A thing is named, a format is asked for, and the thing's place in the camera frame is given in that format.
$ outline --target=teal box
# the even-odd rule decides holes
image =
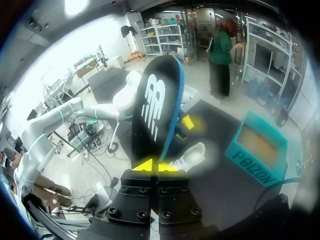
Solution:
[[[261,147],[260,149],[255,146],[259,141],[253,141],[254,138],[248,137],[248,144],[254,146],[251,150],[244,147],[246,144],[242,144],[243,140],[240,141],[240,138],[244,139],[243,132],[245,129],[249,131],[252,136],[256,135],[255,138],[258,139],[257,136],[260,136],[260,139],[270,143],[270,146],[272,146],[270,149],[274,150],[273,152],[270,151],[274,156],[272,163],[263,161],[262,158],[259,159],[257,155],[260,152],[257,152],[258,154],[256,155],[252,153],[256,151],[266,151],[265,147]],[[267,187],[283,180],[286,169],[287,148],[288,141],[284,136],[263,118],[252,111],[248,111],[232,142],[225,151],[225,156],[255,178],[261,185]]]

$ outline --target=yellow triangle marker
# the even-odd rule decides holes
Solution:
[[[164,172],[165,170],[169,171],[169,172],[176,172],[178,171],[177,169],[175,169],[173,166],[170,166],[168,163],[166,162],[161,162],[158,164],[158,171],[159,172]]]
[[[148,161],[145,161],[144,163],[140,164],[139,166],[136,166],[132,171],[142,171],[146,170],[147,172],[151,172],[152,170],[152,158]]]

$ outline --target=black mat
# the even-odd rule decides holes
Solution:
[[[117,92],[126,85],[128,71],[113,67],[109,71],[100,70],[88,78],[94,98],[99,104],[112,103]]]
[[[225,151],[240,125],[237,119],[202,100],[188,114],[202,119],[205,129],[201,134],[189,134],[185,141],[175,138],[167,158],[176,156],[177,159],[193,144],[205,144],[206,161],[216,164],[208,165],[204,161],[193,167],[188,172],[189,186],[197,204],[202,208],[204,226],[217,225],[219,230],[223,230],[250,215],[265,188],[225,157]],[[261,203],[279,194],[280,188],[275,187],[268,192]]]

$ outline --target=woman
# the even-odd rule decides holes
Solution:
[[[229,96],[230,73],[229,64],[232,63],[230,50],[232,49],[231,37],[235,35],[236,24],[229,18],[220,19],[211,43],[209,68],[211,96],[215,102]]]

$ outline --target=screw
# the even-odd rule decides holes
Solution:
[[[196,207],[196,208],[193,208],[193,209],[191,210],[191,213],[192,213],[193,215],[195,215],[195,216],[200,216],[200,215],[201,215],[201,212],[202,212],[202,210],[201,210],[200,207]]]
[[[136,216],[140,221],[145,221],[148,219],[148,214],[145,211],[138,211]]]
[[[108,213],[110,216],[116,216],[118,214],[118,212],[119,212],[118,209],[116,209],[115,207],[110,207],[108,209]]]
[[[126,193],[128,190],[129,188],[127,186],[121,186],[121,192]]]
[[[163,219],[169,219],[169,218],[171,218],[171,212],[169,212],[169,211],[163,211],[163,212],[161,213],[161,217],[162,217]]]
[[[168,188],[166,188],[166,187],[162,188],[162,189],[161,189],[161,192],[162,192],[163,194],[168,193]]]
[[[140,193],[145,194],[145,193],[148,192],[148,189],[147,189],[146,187],[141,187],[141,188],[139,189],[139,191],[140,191]]]
[[[188,188],[187,188],[186,186],[185,186],[185,187],[182,187],[182,188],[181,188],[181,191],[184,192],[184,193],[185,193],[185,192],[188,192]]]

